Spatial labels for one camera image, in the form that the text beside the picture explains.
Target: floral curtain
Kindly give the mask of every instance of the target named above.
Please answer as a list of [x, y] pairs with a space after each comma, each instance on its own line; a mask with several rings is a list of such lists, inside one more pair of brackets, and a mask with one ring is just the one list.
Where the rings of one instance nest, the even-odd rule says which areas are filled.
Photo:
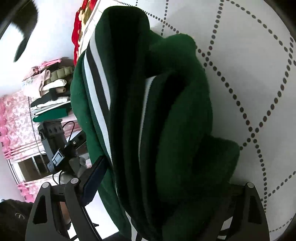
[[[81, 130], [73, 114], [66, 119], [74, 120], [74, 131]], [[6, 159], [14, 163], [37, 155], [39, 151], [45, 153], [38, 134], [39, 124], [33, 122], [32, 125], [28, 97], [21, 91], [0, 99], [0, 142]], [[70, 135], [72, 127], [70, 124], [65, 126], [66, 137]]]

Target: green jacket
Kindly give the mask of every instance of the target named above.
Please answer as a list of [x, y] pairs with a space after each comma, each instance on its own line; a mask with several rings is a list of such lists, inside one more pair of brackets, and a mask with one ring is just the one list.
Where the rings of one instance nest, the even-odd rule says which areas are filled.
[[110, 7], [74, 71], [71, 103], [90, 158], [110, 164], [100, 197], [132, 241], [196, 240], [239, 157], [236, 143], [211, 136], [196, 48], [188, 35], [150, 31], [138, 8]]

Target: white wall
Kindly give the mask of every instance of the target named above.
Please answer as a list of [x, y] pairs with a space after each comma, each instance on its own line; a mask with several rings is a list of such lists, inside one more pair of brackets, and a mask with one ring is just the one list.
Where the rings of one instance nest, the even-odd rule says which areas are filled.
[[3, 156], [2, 150], [0, 150], [0, 199], [25, 200], [17, 189], [17, 184]]
[[76, 11], [82, 0], [35, 0], [38, 23], [20, 59], [13, 63], [22, 34], [10, 25], [0, 40], [0, 96], [20, 90], [28, 70], [43, 61], [61, 57], [73, 59], [71, 41]]

